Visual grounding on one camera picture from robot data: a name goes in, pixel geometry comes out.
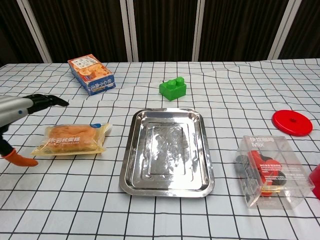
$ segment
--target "red disc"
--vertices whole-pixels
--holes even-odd
[[[274,126],[280,131],[293,136],[306,136],[312,131],[311,121],[296,111],[280,110],[272,116]]]

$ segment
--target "green toy block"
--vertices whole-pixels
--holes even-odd
[[[187,85],[183,77],[166,81],[159,85],[159,93],[165,96],[169,101],[186,95]]]

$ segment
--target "stainless steel tray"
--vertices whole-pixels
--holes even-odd
[[[202,116],[180,108],[138,111],[132,118],[119,184],[131,195],[208,195],[215,179]]]

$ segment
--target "clear plastic box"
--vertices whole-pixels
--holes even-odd
[[[249,208],[292,209],[314,188],[284,136],[244,136],[235,170]]]

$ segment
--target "dark curtain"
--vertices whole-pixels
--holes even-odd
[[[93,54],[126,62],[119,0],[29,0],[53,62]]]
[[[320,58],[320,0],[303,0],[279,59]]]
[[[0,66],[43,63],[16,0],[0,1]]]
[[[288,0],[205,1],[199,61],[266,60]]]
[[[139,61],[191,61],[197,0],[134,0]]]

